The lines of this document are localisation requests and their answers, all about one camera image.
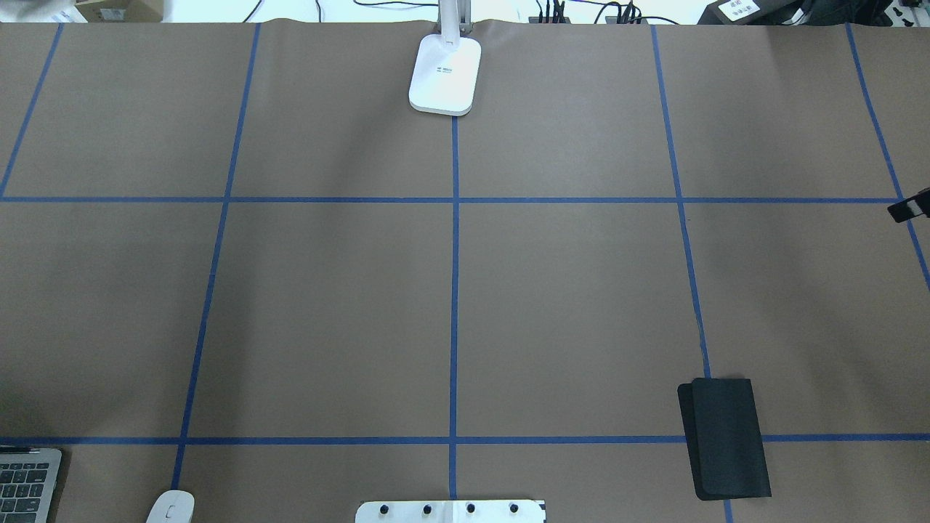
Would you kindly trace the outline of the silver laptop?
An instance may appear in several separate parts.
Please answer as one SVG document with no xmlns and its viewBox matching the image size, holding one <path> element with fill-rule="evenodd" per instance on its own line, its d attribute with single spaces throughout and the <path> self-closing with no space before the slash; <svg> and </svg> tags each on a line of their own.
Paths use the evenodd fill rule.
<svg viewBox="0 0 930 523">
<path fill-rule="evenodd" d="M 62 453 L 50 447 L 1 447 L 1 521 L 47 522 Z"/>
</svg>

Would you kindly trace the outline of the black mouse pad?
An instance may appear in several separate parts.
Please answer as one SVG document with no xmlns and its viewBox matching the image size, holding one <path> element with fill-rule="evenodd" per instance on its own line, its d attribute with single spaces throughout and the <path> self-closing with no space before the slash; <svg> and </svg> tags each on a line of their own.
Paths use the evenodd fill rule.
<svg viewBox="0 0 930 523">
<path fill-rule="evenodd" d="M 697 499 L 771 497 L 751 380 L 694 378 L 676 393 Z"/>
</svg>

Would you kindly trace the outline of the white desk lamp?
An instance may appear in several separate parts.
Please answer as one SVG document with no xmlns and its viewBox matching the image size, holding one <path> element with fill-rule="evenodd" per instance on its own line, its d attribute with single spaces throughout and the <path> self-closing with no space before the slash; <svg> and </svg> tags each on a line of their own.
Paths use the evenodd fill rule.
<svg viewBox="0 0 930 523">
<path fill-rule="evenodd" d="M 482 46 L 472 32 L 472 1 L 439 1 L 440 32 L 422 38 L 408 90 L 422 113 L 463 116 L 474 106 Z"/>
</svg>

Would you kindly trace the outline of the white computer mouse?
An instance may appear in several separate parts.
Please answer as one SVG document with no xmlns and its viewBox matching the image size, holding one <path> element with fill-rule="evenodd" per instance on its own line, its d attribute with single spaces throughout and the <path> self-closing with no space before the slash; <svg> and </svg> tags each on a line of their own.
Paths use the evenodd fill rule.
<svg viewBox="0 0 930 523">
<path fill-rule="evenodd" d="M 195 496 L 184 490 L 167 490 L 150 507 L 147 523 L 190 523 L 195 512 Z"/>
</svg>

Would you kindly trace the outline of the brown cardboard box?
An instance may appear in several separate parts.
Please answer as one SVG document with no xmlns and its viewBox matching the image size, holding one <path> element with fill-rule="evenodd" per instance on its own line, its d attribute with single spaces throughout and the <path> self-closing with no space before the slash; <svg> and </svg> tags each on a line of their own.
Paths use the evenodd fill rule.
<svg viewBox="0 0 930 523">
<path fill-rule="evenodd" d="M 165 1 L 78 1 L 74 7 L 88 23 L 162 23 Z"/>
</svg>

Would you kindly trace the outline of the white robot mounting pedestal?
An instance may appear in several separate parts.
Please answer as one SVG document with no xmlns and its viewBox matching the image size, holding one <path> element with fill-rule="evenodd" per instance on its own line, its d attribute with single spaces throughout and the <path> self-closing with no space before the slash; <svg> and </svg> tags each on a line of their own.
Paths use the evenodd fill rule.
<svg viewBox="0 0 930 523">
<path fill-rule="evenodd" d="M 380 500 L 358 507 L 355 522 L 546 522 L 542 500 Z"/>
</svg>

